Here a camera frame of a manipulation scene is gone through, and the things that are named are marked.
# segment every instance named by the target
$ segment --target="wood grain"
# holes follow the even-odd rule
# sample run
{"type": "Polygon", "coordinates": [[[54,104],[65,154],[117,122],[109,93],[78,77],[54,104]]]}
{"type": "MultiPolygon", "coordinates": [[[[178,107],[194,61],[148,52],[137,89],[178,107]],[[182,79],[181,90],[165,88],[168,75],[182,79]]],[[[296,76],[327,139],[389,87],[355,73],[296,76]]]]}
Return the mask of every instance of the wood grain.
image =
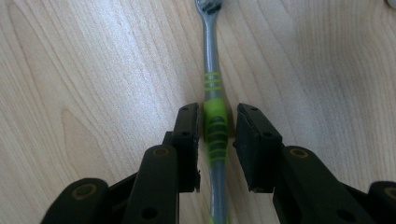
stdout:
{"type": "MultiPolygon", "coordinates": [[[[114,184],[203,101],[193,0],[0,0],[0,222],[37,223],[71,182],[114,184]]],[[[366,191],[396,181],[396,11],[375,0],[225,0],[220,66],[234,116],[261,109],[286,145],[312,149],[366,191]]],[[[180,223],[207,223],[202,191],[180,223]]],[[[277,223],[271,195],[247,190],[230,147],[231,223],[277,223]]]]}

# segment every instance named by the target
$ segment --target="green grip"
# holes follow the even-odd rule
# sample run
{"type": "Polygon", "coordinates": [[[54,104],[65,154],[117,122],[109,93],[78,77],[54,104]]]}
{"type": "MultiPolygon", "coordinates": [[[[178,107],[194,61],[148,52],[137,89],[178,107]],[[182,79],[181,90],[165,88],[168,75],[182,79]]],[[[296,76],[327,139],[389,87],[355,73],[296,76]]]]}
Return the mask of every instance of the green grip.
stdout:
{"type": "MultiPolygon", "coordinates": [[[[219,77],[219,73],[206,73],[205,77],[219,77]]],[[[219,83],[219,78],[205,81],[205,84],[219,83]]],[[[208,91],[221,91],[221,86],[205,88],[208,91]]],[[[204,103],[204,140],[209,163],[225,161],[228,145],[228,121],[224,100],[220,97],[211,98],[204,103]]]]}

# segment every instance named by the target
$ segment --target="light wood tabletop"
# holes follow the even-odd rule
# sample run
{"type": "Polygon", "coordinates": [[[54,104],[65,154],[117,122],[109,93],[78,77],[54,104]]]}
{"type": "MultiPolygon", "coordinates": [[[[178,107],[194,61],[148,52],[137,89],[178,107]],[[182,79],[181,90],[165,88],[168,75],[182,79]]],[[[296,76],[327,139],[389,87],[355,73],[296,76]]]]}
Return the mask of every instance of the light wood tabletop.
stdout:
{"type": "MultiPolygon", "coordinates": [[[[285,145],[317,153],[367,191],[396,181],[396,10],[382,0],[224,0],[220,67],[236,106],[257,106],[285,145]]],[[[202,104],[193,0],[0,0],[0,223],[38,223],[70,183],[137,172],[178,109],[202,104]]],[[[208,223],[209,183],[180,195],[180,223],[208,223]]],[[[229,145],[230,223],[277,223],[229,145]]]]}

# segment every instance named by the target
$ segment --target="toothbrush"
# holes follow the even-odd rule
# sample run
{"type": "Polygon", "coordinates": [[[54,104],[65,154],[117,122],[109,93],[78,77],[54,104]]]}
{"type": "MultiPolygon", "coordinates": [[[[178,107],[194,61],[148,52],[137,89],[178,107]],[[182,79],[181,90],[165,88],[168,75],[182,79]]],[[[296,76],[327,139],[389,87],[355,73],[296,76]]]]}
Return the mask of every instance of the toothbrush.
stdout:
{"type": "Polygon", "coordinates": [[[210,224],[228,222],[225,197],[228,121],[216,42],[216,17],[221,9],[221,3],[222,0],[195,0],[204,28],[204,140],[210,165],[210,224]]]}

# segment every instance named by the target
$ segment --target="wooden surface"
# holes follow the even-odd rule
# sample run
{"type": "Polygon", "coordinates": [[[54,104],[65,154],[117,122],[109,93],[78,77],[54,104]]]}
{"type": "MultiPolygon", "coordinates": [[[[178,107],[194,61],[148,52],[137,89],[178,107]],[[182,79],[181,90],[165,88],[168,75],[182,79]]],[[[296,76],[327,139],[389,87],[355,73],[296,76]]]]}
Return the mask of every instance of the wooden surface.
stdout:
{"type": "MultiPolygon", "coordinates": [[[[37,223],[80,178],[114,184],[203,101],[193,0],[0,0],[0,223],[37,223]]],[[[220,65],[234,118],[261,109],[284,136],[366,191],[396,181],[396,11],[382,0],[225,0],[220,65]]],[[[202,192],[180,223],[208,223],[202,192]]],[[[277,223],[230,147],[231,223],[277,223]]]]}

